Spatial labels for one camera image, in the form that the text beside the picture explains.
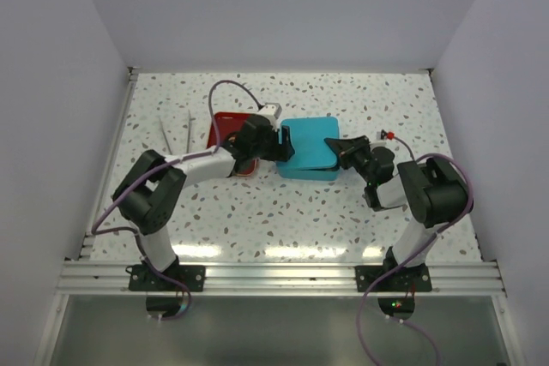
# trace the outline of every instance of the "blue box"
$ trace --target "blue box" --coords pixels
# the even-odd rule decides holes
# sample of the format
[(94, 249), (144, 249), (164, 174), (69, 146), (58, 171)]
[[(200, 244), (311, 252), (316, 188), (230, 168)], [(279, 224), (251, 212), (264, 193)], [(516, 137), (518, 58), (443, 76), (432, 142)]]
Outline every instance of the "blue box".
[(287, 162), (277, 162), (278, 172), (287, 179), (332, 181), (339, 175), (337, 156), (324, 138), (339, 139), (335, 117), (301, 117), (283, 120), (290, 129), (295, 154)]

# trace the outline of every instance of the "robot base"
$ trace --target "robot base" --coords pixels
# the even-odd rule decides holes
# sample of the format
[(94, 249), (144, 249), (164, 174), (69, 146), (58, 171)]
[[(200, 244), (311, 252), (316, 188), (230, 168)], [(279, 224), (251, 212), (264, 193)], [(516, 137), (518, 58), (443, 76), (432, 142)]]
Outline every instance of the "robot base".
[[(180, 291), (174, 284), (159, 279), (144, 262), (141, 265), (126, 267), (126, 273), (130, 275), (129, 291)], [(177, 262), (169, 266), (163, 274), (184, 283), (190, 291), (202, 291), (206, 279), (206, 267), (181, 266)]]
[[(389, 248), (382, 266), (356, 266), (357, 291), (364, 292), (374, 280), (387, 273), (396, 266), (392, 248)], [(373, 289), (373, 291), (391, 291), (406, 293), (415, 286), (415, 291), (432, 291), (431, 275), (425, 264), (415, 267), (404, 267), (397, 273), (389, 276)]]

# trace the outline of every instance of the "red box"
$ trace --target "red box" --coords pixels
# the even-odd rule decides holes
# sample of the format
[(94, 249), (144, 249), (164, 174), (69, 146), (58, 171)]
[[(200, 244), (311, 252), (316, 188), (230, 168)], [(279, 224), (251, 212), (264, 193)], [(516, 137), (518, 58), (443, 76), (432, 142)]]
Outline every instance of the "red box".
[[(220, 138), (221, 142), (232, 132), (238, 132), (245, 120), (250, 117), (251, 113), (234, 113), (230, 111), (219, 111), (214, 114), (214, 119), (217, 122), (217, 126), (220, 128)], [(215, 130), (214, 125), (210, 125), (209, 136), (208, 136), (208, 147), (215, 146)], [(251, 175), (257, 167), (257, 160), (254, 160), (250, 168), (242, 173), (239, 173), (237, 176), (249, 176)]]

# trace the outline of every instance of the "speckled tabletop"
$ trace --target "speckled tabletop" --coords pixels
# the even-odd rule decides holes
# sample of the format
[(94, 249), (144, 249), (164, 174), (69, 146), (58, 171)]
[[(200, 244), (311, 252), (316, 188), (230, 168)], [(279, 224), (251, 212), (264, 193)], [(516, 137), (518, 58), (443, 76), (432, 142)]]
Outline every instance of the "speckled tabletop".
[[(342, 137), (393, 130), (417, 154), (449, 154), (442, 120), (427, 74), (146, 74), (139, 75), (115, 167), (111, 194), (141, 153), (166, 153), (162, 119), (175, 153), (206, 147), (210, 126), (207, 94), (220, 79), (244, 82), (262, 102), (279, 102), (281, 118), (335, 116)], [(218, 87), (215, 111), (254, 111), (253, 102), (232, 85)], [(408, 159), (394, 142), (395, 162)], [(365, 183), (354, 171), (335, 182), (288, 180), (262, 161), (251, 177), (217, 179), (182, 192), (168, 225), (182, 261), (350, 262), (381, 261), (384, 251), (411, 218), (407, 207), (374, 213), (362, 197)], [(116, 211), (104, 226), (122, 225)], [(91, 260), (134, 261), (131, 236), (94, 241)], [(480, 261), (470, 219), (447, 231), (428, 261)]]

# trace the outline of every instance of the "cable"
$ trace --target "cable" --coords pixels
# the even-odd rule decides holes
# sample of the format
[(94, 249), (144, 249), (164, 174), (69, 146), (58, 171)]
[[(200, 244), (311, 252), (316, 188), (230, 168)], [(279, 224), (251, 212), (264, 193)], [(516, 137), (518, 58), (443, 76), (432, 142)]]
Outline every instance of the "cable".
[(162, 165), (158, 165), (158, 166), (154, 167), (153, 169), (151, 169), (150, 171), (147, 171), (146, 173), (143, 173), (124, 192), (122, 192), (122, 194), (116, 200), (114, 200), (112, 202), (112, 204), (97, 218), (97, 220), (92, 225), (91, 233), (92, 233), (93, 236), (105, 235), (107, 233), (113, 233), (113, 232), (118, 232), (118, 231), (129, 231), (129, 232), (133, 233), (133, 235), (136, 239), (137, 248), (139, 249), (140, 253), (142, 254), (143, 260), (148, 265), (151, 272), (153, 272), (157, 277), (165, 280), (166, 282), (170, 282), (170, 283), (174, 284), (175, 286), (180, 288), (183, 293), (186, 293), (189, 296), (189, 302), (186, 305), (182, 304), (181, 309), (177, 312), (177, 314), (175, 314), (174, 316), (168, 316), (168, 317), (160, 316), (161, 320), (177, 319), (177, 318), (183, 316), (187, 312), (187, 310), (189, 309), (190, 303), (192, 301), (192, 296), (190, 294), (189, 288), (183, 282), (179, 282), (178, 280), (175, 280), (175, 279), (169, 278), (168, 276), (165, 276), (165, 274), (163, 274), (162, 272), (157, 270), (156, 267), (154, 267), (153, 263), (148, 259), (147, 254), (145, 253), (145, 250), (142, 247), (142, 242), (141, 242), (141, 239), (139, 238), (139, 231), (138, 230), (136, 230), (132, 227), (127, 227), (127, 226), (113, 227), (113, 228), (102, 229), (102, 230), (100, 230), (99, 228), (103, 224), (103, 222), (106, 220), (106, 218), (108, 218), (109, 215), (114, 211), (114, 209), (116, 207), (118, 207), (120, 205), (120, 203), (128, 196), (128, 194), (131, 193), (132, 191), (134, 191), (138, 186), (143, 184), (143, 182), (145, 182), (153, 174), (158, 173), (159, 171), (162, 171), (167, 167), (183, 163), (183, 162), (185, 162), (185, 160), (198, 159), (198, 158), (202, 158), (202, 157), (205, 157), (205, 156), (211, 156), (212, 154), (216, 153), (219, 150), (219, 148), (221, 146), (220, 128), (219, 128), (219, 125), (217, 124), (217, 120), (215, 119), (215, 116), (214, 116), (214, 108), (212, 106), (212, 95), (214, 93), (214, 90), (222, 83), (230, 83), (230, 84), (236, 85), (236, 86), (244, 89), (251, 96), (251, 98), (254, 100), (254, 102), (256, 102), (257, 108), (258, 109), (262, 108), (262, 105), (259, 103), (259, 101), (254, 96), (254, 94), (247, 87), (245, 87), (244, 85), (238, 83), (237, 81), (231, 81), (231, 80), (217, 81), (211, 87), (211, 89), (209, 90), (209, 94), (208, 94), (208, 110), (209, 110), (209, 115), (212, 118), (212, 124), (214, 125), (214, 131), (215, 131), (215, 149), (213, 151), (212, 150), (207, 150), (205, 152), (187, 154), (187, 155), (183, 156), (180, 159), (175, 159), (175, 160), (171, 160), (169, 162), (165, 162)]
[[(465, 173), (465, 171), (452, 158), (450, 158), (450, 157), (448, 157), (444, 154), (441, 154), (441, 153), (424, 154), (423, 156), (420, 156), (419, 158), (417, 158), (416, 161), (420, 162), (421, 160), (426, 159), (426, 158), (444, 159), (444, 160), (450, 162), (460, 172), (460, 174), (462, 175), (463, 179), (465, 180), (465, 184), (468, 188), (467, 204), (463, 208), (463, 211), (457, 216), (457, 218), (455, 218), (451, 222), (447, 223), (446, 225), (441, 226), (438, 230), (433, 232), (432, 235), (429, 236), (427, 241), (421, 247), (419, 247), (416, 251), (414, 251), (402, 263), (400, 263), (396, 267), (389, 270), (387, 273), (383, 274), (382, 276), (380, 276), (379, 278), (374, 280), (370, 284), (370, 286), (368, 286), (368, 288), (364, 292), (364, 295), (362, 295), (362, 298), (360, 300), (359, 311), (358, 311), (358, 313), (356, 315), (356, 318), (355, 318), (355, 326), (357, 328), (357, 334), (359, 336), (359, 341), (360, 341), (360, 344), (362, 345), (362, 348), (364, 349), (364, 352), (370, 358), (370, 360), (372, 360), (372, 362), (374, 362), (374, 364), (376, 364), (376, 366), (380, 366), (381, 362), (374, 356), (374, 354), (372, 353), (370, 347), (368, 346), (368, 344), (366, 344), (365, 339), (364, 339), (364, 335), (362, 334), (362, 327), (360, 326), (360, 315), (362, 314), (362, 311), (364, 309), (365, 302), (366, 302), (366, 297), (379, 283), (383, 282), (389, 276), (392, 276), (393, 274), (397, 273), (399, 270), (401, 270), (403, 267), (405, 267), (410, 261), (412, 261), (416, 256), (418, 256), (425, 249), (427, 249), (431, 245), (431, 243), (433, 243), (437, 239), (438, 235), (440, 235), (444, 231), (448, 230), (451, 226), (453, 226), (457, 222), (459, 222), (467, 213), (469, 213), (469, 211), (471, 210), (471, 206), (473, 205), (473, 198), (474, 198), (473, 185), (471, 184), (471, 180), (469, 179), (467, 173)], [(424, 331), (421, 327), (419, 327), (417, 325), (414, 325), (412, 322), (401, 321), (401, 320), (397, 320), (397, 319), (394, 319), (394, 318), (392, 318), (392, 319), (394, 321), (398, 321), (399, 323), (401, 323), (401, 324), (403, 324), (407, 327), (412, 328), (413, 330), (415, 330), (418, 333), (422, 334), (427, 340), (429, 340), (429, 343), (431, 344), (433, 350), (435, 351), (436, 365), (440, 366), (440, 364), (442, 362), (442, 356), (440, 354), (440, 350), (437, 348), (437, 345), (435, 344), (435, 341), (433, 340), (433, 338), (426, 331)]]
[(401, 143), (407, 150), (408, 150), (408, 153), (410, 153), (410, 158), (412, 158), (412, 160), (415, 160), (415, 156), (413, 156), (413, 150), (412, 148), (410, 147), (410, 145), (408, 145), (403, 139), (401, 139), (400, 137), (396, 137), (396, 136), (393, 136), (393, 139), (395, 139), (396, 141), (398, 141), (399, 143)]
[(215, 118), (214, 118), (214, 107), (212, 106), (212, 96), (214, 94), (214, 90), (221, 84), (223, 83), (229, 83), (231, 85), (235, 85), (235, 86), (238, 86), (240, 87), (241, 89), (243, 89), (246, 93), (248, 93), (250, 95), (250, 97), (254, 100), (254, 102), (256, 102), (256, 105), (257, 105), (257, 109), (261, 109), (262, 108), (262, 104), (259, 103), (259, 100), (257, 100), (256, 96), (254, 96), (254, 93), (252, 93), (250, 91), (250, 89), (248, 89), (246, 86), (244, 86), (243, 84), (241, 83), (238, 83), (237, 81), (230, 81), (230, 80), (222, 80), (222, 81), (217, 81), (216, 83), (214, 83), (214, 85), (212, 86), (211, 89), (209, 89), (209, 94), (208, 94), (208, 110), (209, 110), (209, 115), (212, 117), (212, 124), (214, 125), (214, 132), (215, 132), (215, 149), (214, 149), (214, 153), (216, 153), (219, 149), (220, 149), (220, 146), (221, 146), (221, 134), (220, 134), (220, 127), (219, 125), (217, 124), (217, 122), (215, 121)]
[(413, 150), (412, 148), (410, 147), (410, 145), (408, 145), (403, 139), (401, 139), (400, 137), (397, 137), (395, 135), (395, 132), (386, 132), (385, 130), (382, 130), (381, 132), (379, 132), (379, 135), (378, 135), (381, 139), (389, 139), (390, 141), (392, 141), (393, 139), (398, 141), (399, 143), (401, 143), (407, 150), (408, 150), (408, 153), (410, 153), (410, 158), (412, 158), (412, 160), (415, 160), (415, 156), (413, 156)]

